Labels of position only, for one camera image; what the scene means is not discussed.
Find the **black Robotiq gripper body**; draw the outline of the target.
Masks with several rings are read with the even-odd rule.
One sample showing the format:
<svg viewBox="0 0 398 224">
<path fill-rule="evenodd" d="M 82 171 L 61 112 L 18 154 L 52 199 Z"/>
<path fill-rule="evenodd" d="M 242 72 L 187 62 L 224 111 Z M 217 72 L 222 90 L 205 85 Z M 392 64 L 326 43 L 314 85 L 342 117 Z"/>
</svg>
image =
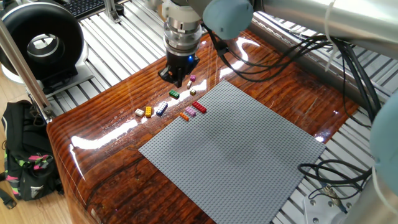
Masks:
<svg viewBox="0 0 398 224">
<path fill-rule="evenodd" d="M 196 67 L 199 63 L 200 59 L 195 54 L 190 54 L 186 56 L 176 55 L 172 52 L 166 52 L 167 65 L 171 65 L 174 67 L 181 67 L 184 69 L 185 67 Z"/>
</svg>

